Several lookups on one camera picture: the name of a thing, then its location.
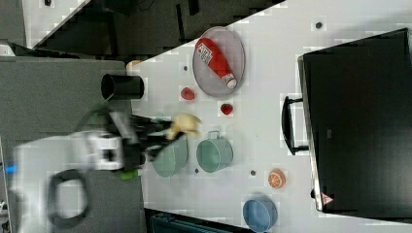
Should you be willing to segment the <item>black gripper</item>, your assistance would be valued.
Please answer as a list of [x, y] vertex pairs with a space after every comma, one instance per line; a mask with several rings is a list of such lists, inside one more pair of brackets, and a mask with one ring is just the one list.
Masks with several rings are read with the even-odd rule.
[[156, 160], [158, 155], [182, 135], [173, 138], [168, 135], [149, 135], [145, 140], [146, 150], [140, 137], [169, 129], [172, 121], [155, 119], [145, 116], [125, 115], [121, 112], [110, 112], [110, 119], [120, 135], [122, 145], [122, 168], [125, 172], [138, 169], [146, 161], [144, 152], [150, 160]]

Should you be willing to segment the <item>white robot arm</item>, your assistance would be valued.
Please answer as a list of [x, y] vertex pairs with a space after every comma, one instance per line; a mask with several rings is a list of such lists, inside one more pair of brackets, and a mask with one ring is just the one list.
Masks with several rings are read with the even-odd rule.
[[139, 170], [187, 131], [181, 119], [106, 111], [103, 125], [21, 144], [9, 190], [14, 233], [138, 233]]

